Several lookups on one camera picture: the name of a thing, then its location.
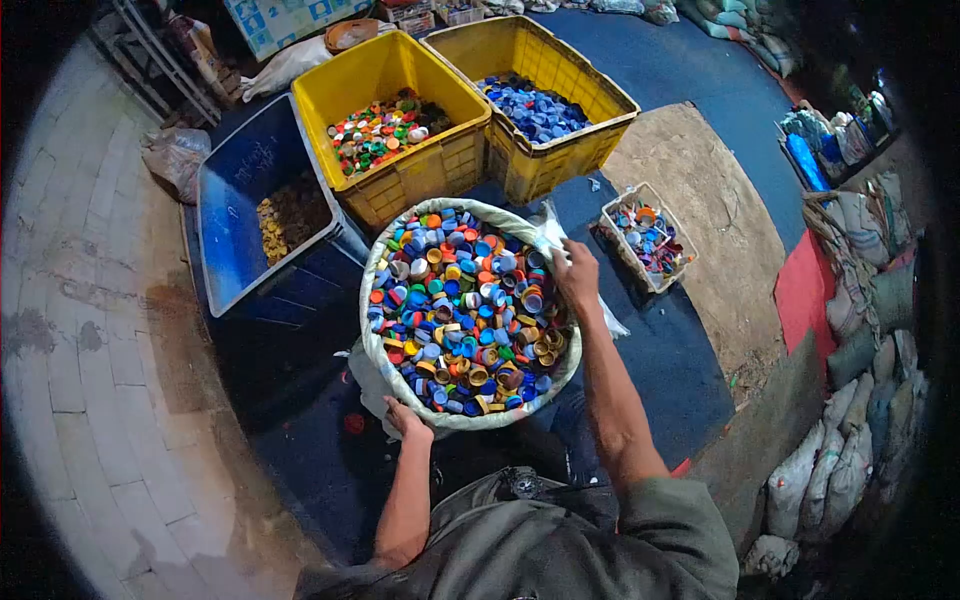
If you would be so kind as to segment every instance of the shirt sleeve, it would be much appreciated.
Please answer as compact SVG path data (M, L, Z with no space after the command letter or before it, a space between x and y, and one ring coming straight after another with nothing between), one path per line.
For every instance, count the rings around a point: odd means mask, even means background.
M734 598L739 563L707 486L650 478L620 497L621 535L646 541L697 579L713 598Z
M352 591L371 586L393 571L375 564L347 567L305 567L297 580L293 600L339 600L352 597Z

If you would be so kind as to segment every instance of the tiled floor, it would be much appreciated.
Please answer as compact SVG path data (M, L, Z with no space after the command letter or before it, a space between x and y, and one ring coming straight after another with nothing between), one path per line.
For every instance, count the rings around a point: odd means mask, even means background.
M40 104L3 219L6 417L106 598L289 598L321 562L255 464L191 287L155 127L92 46Z

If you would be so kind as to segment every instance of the blue mat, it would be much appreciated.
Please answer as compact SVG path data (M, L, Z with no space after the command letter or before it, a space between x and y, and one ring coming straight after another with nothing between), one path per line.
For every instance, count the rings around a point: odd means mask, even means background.
M692 100L753 181L787 251L796 246L804 228L801 187L777 146L774 127L789 100L744 48L707 37L683 17L680 23L657 27L631 16L563 9L530 15L610 75L644 110ZM224 124L211 135L214 145L255 110L247 106L225 114ZM672 468L717 435L733 413L732 400L683 287L675 285L666 294L647 298L588 230L601 205L615 197L608 181L599 173L593 176L601 181L598 192L590 192L587 178L576 178L549 196L567 234L586 243L599 260L601 293L633 332L616 345L643 398L654 442ZM504 205L489 182L464 196ZM517 212L528 216L536 208L534 204ZM195 236L190 214L188 209L188 240ZM194 246L190 251L196 268ZM202 288L203 279L198 281ZM311 346L309 334L269 340L269 334L252 325L211 324L231 401L257 456L307 535L333 561L345 563L370 556L396 456L396 445L385 444L372 418L359 436L343 428L345 414L364 411L356 386L341 381L345 361L331 363L330 353L349 348L356 339L355 311L355 306L342 307L338 319L343 326L325 330L319 348ZM250 346L260 348L261 356L277 356L275 364L252 361ZM299 359L283 358L292 353ZM602 479L603 473L583 413L583 374L578 372L557 401L527 425L557 434L569 452L574 478L586 483L591 476ZM507 437L479 446L470 436L454 436L464 440L462 447L444 443L435 455L443 454L453 461L448 464L457 465L465 458L458 452L509 444L516 432L503 435ZM445 469L446 478L453 479L451 467Z

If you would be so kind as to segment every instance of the person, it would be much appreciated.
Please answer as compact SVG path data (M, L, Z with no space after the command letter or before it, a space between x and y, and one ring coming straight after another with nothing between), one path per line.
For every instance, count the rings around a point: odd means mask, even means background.
M554 275L583 334L589 419L619 504L615 531L591 518L592 504L580 491L541 478L505 491L504 473L455 492L431 513L433 431L388 398L387 417L403 441L373 558L339 570L305 569L295 598L735 596L739 569L730 534L707 487L672 479L654 447L604 323L597 261L583 244L564 240L564 247L571 264L554 250ZM524 479L514 472L511 483L518 477ZM570 497L586 509L563 506Z

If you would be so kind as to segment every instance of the red mat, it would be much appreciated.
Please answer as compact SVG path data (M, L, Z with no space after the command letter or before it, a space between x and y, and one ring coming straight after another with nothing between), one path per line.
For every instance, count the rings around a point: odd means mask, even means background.
M774 299L787 352L792 353L812 327L817 336L817 355L825 371L827 357L836 349L827 323L827 300L833 298L833 286L827 258L808 229L777 274Z

